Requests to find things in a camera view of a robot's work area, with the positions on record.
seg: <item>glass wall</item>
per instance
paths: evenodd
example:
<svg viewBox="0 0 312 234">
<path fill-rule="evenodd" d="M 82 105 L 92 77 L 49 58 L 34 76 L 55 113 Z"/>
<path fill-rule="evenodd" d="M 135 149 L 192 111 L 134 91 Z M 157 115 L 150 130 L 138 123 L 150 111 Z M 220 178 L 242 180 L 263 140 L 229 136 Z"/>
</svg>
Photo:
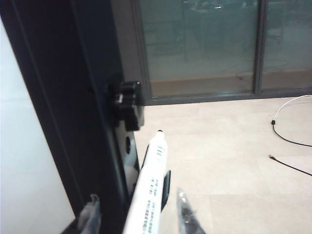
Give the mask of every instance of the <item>glass wall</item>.
<svg viewBox="0 0 312 234">
<path fill-rule="evenodd" d="M 140 0 L 154 97 L 251 92 L 256 0 Z"/>
<path fill-rule="evenodd" d="M 269 0 L 262 89 L 312 87 L 312 2 Z"/>
</svg>

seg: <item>metal door frame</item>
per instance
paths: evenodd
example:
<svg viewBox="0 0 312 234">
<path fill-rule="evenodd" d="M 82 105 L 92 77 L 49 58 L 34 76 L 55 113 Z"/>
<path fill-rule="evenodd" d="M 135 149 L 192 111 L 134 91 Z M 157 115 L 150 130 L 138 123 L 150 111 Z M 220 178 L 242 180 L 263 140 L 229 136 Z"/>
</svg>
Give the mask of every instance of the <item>metal door frame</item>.
<svg viewBox="0 0 312 234">
<path fill-rule="evenodd" d="M 139 167 L 108 89 L 123 80 L 110 2 L 3 0 L 0 12 L 75 216 L 97 194 L 100 233 L 121 233 Z"/>
</svg>

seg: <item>cable connector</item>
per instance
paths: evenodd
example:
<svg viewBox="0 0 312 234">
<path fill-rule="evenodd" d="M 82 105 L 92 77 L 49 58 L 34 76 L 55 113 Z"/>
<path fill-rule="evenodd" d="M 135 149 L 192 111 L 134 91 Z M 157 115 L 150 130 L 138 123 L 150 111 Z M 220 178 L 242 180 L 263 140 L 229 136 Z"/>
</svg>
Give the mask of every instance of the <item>cable connector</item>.
<svg viewBox="0 0 312 234">
<path fill-rule="evenodd" d="M 276 160 L 276 158 L 275 158 L 274 156 L 272 156 L 272 155 L 269 155 L 269 157 L 270 157 L 271 159 L 273 159 L 273 160 Z"/>
</svg>

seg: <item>screw hole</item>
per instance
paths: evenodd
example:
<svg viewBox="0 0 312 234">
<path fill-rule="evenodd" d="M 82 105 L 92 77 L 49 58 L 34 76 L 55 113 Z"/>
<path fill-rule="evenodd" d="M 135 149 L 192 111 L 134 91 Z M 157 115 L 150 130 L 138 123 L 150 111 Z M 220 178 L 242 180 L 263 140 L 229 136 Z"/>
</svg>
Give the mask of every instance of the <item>screw hole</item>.
<svg viewBox="0 0 312 234">
<path fill-rule="evenodd" d="M 131 142 L 130 142 L 130 138 L 127 136 L 126 137 L 126 152 L 127 154 L 130 153 L 131 150 Z"/>
</svg>

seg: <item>black cable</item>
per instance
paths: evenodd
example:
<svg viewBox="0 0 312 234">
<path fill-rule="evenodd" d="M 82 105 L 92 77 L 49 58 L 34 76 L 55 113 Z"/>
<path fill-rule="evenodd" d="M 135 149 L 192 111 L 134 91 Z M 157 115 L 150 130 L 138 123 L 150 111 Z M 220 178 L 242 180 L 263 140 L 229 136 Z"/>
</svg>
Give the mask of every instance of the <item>black cable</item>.
<svg viewBox="0 0 312 234">
<path fill-rule="evenodd" d="M 287 166 L 287 167 L 293 168 L 293 169 L 295 169 L 295 170 L 297 170 L 297 171 L 300 171 L 300 172 L 302 172 L 302 173 L 304 173 L 304 174 L 307 174 L 307 175 L 312 176 L 312 174 L 310 174 L 310 173 L 308 173 L 308 172 L 302 171 L 302 170 L 300 170 L 300 169 L 298 169 L 298 168 L 292 167 L 292 166 L 290 166 L 290 165 L 288 165 L 288 164 L 286 164 L 286 163 L 283 163 L 283 162 L 277 160 L 277 159 L 276 159 L 275 157 L 273 157 L 272 155 L 269 155 L 269 157 L 270 157 L 271 159 L 273 159 L 274 161 L 279 162 L 279 163 L 281 163 L 281 164 L 283 164 L 283 165 L 285 165 L 285 166 Z"/>
<path fill-rule="evenodd" d="M 297 144 L 297 145 L 303 145 L 303 146 L 308 146 L 308 147 L 312 147 L 312 145 L 308 145 L 308 144 L 303 144 L 303 143 L 299 143 L 299 142 L 295 142 L 295 141 L 292 141 L 292 140 L 287 140 L 286 138 L 282 137 L 280 134 L 278 134 L 274 128 L 274 125 L 276 124 L 276 121 L 275 120 L 272 120 L 271 122 L 271 125 L 273 126 L 273 131 L 275 132 L 276 135 L 278 135 L 280 138 L 282 138 L 283 140 L 285 141 L 288 141 L 290 143 L 293 143 L 293 144 Z"/>
</svg>

